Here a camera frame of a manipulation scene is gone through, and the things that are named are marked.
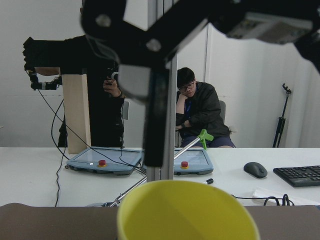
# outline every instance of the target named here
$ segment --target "keyboard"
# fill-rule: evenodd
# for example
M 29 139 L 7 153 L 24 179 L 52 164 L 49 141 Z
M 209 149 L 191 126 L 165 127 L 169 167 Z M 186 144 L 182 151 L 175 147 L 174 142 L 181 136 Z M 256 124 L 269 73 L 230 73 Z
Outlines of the keyboard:
M 320 165 L 276 167 L 273 172 L 293 187 L 320 186 Z

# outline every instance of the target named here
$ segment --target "red button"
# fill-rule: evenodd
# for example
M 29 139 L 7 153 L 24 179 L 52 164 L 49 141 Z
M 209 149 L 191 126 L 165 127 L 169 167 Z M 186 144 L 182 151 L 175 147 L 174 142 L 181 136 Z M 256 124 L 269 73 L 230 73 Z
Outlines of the red button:
M 181 162 L 181 167 L 183 167 L 183 168 L 187 168 L 188 167 L 188 162 L 187 161 L 182 161 Z
M 99 166 L 105 166 L 106 160 L 99 160 Z

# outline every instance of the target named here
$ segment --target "chair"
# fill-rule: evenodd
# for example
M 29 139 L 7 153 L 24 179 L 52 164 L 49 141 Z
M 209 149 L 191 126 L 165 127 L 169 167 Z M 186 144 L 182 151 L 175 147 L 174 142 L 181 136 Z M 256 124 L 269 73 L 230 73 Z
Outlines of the chair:
M 222 100 L 219 100 L 220 103 L 220 108 L 221 108 L 221 112 L 220 112 L 220 117 L 222 118 L 223 122 L 225 122 L 225 117 L 226 117 L 226 103 Z

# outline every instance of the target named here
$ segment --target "black cable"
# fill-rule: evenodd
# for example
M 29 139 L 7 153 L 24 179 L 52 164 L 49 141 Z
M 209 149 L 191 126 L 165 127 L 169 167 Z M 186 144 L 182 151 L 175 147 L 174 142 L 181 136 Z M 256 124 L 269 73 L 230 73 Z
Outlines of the black cable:
M 248 200 L 256 200 L 256 199 L 265 199 L 264 201 L 264 206 L 267 204 L 268 200 L 270 199 L 274 199 L 276 201 L 276 205 L 279 206 L 279 200 L 282 200 L 282 206 L 290 206 L 290 203 L 292 204 L 292 206 L 294 206 L 294 202 L 289 200 L 289 197 L 287 194 L 284 194 L 282 198 L 279 197 L 275 197 L 275 196 L 268 196 L 268 197 L 239 197 L 239 196 L 235 196 L 233 194 L 231 194 L 231 196 L 233 196 L 236 199 L 248 199 Z
M 54 134 L 53 134 L 53 128 L 54 128 L 55 119 L 56 119 L 56 117 L 58 116 L 57 113 L 58 113 L 58 111 L 59 111 L 59 109 L 60 109 L 60 107 L 61 107 L 61 105 L 62 105 L 63 102 L 64 102 L 64 100 L 62 99 L 62 101 L 61 101 L 58 109 L 57 109 L 56 112 L 54 113 L 54 117 L 53 117 L 52 124 L 51 124 L 51 138 L 52 138 L 52 141 L 53 141 L 54 145 L 55 145 L 56 148 L 59 150 L 59 152 L 62 154 L 62 156 L 64 156 L 66 159 L 69 160 L 69 158 L 65 155 L 66 150 L 64 150 L 64 152 L 62 152 L 62 151 L 60 150 L 60 148 L 58 147 L 58 145 L 57 145 L 57 143 L 56 143 L 56 141 L 55 141 L 55 139 L 54 139 Z
M 125 101 L 123 101 L 122 106 L 121 106 L 121 121 L 122 121 L 123 130 L 125 129 L 124 103 L 125 103 Z M 124 148 L 124 131 L 122 132 L 122 136 L 121 136 L 121 154 L 120 154 L 120 156 L 119 156 L 119 159 L 120 159 L 123 163 L 127 164 L 128 166 L 134 167 L 134 170 L 135 170 L 135 171 L 137 171 L 137 172 L 139 172 L 139 173 L 141 173 L 141 174 L 146 175 L 146 173 L 142 170 L 142 165 L 141 165 L 140 161 L 138 162 L 138 164 L 140 165 L 140 167 L 137 167 L 137 166 L 134 166 L 134 165 L 132 165 L 132 164 L 129 164 L 129 163 L 125 162 L 125 161 L 121 158 L 122 155 L 123 155 L 123 148 Z
M 50 106 L 50 104 L 47 102 L 47 100 L 45 99 L 45 97 L 43 96 L 43 94 L 40 92 L 40 90 L 38 89 L 38 92 L 40 93 L 40 95 L 42 96 L 42 98 L 44 99 L 45 103 L 49 106 L 49 108 L 53 111 L 54 113 L 54 116 L 57 117 L 61 122 L 63 122 L 63 120 L 61 120 L 61 118 L 56 114 L 56 112 L 53 110 L 53 108 Z M 80 141 L 82 141 L 87 147 L 89 147 L 91 150 L 93 150 L 94 152 L 104 156 L 105 158 L 109 159 L 110 161 L 112 161 L 113 163 L 116 163 L 116 164 L 122 164 L 122 165 L 126 165 L 126 166 L 129 166 L 129 167 L 133 167 L 135 170 L 137 170 L 138 172 L 142 173 L 142 174 L 145 174 L 144 171 L 142 171 L 141 169 L 139 169 L 139 167 L 135 166 L 135 165 L 132 165 L 132 164 L 128 164 L 128 163 L 122 163 L 122 162 L 118 162 L 118 161 L 114 161 L 112 160 L 111 158 L 109 158 L 108 156 L 102 154 L 101 152 L 98 152 L 97 150 L 95 150 L 94 148 L 92 148 L 91 146 L 89 146 L 84 140 L 82 140 L 82 138 L 76 134 L 67 124 L 65 125 L 71 132 L 74 133 L 74 135 L 76 135 Z
M 59 200 L 59 191 L 60 191 L 60 184 L 59 184 L 59 171 L 61 170 L 61 167 L 62 167 L 62 162 L 63 162 L 63 159 L 64 159 L 64 156 L 65 156 L 65 152 L 66 152 L 66 147 L 64 147 L 64 151 L 63 151 L 63 154 L 62 154 L 62 157 L 61 157 L 61 162 L 60 162 L 60 167 L 59 169 L 56 171 L 56 184 L 58 186 L 58 191 L 56 193 L 56 201 L 55 201 L 55 205 L 54 207 L 57 206 L 58 204 L 58 200 Z

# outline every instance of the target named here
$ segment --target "tripod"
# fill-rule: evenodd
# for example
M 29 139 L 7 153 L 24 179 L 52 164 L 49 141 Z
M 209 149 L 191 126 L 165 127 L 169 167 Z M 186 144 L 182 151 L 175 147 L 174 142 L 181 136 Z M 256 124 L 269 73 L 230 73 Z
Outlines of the tripod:
M 287 107 L 288 97 L 292 93 L 291 90 L 288 89 L 287 86 L 285 86 L 285 83 L 282 84 L 282 87 L 285 90 L 286 98 L 285 98 L 285 104 L 284 104 L 282 116 L 279 117 L 278 126 L 276 127 L 273 146 L 272 146 L 273 148 L 279 147 L 281 136 L 284 131 L 285 122 L 286 122 L 286 119 L 284 118 L 284 116 L 285 116 L 285 111 L 286 111 L 286 107 Z

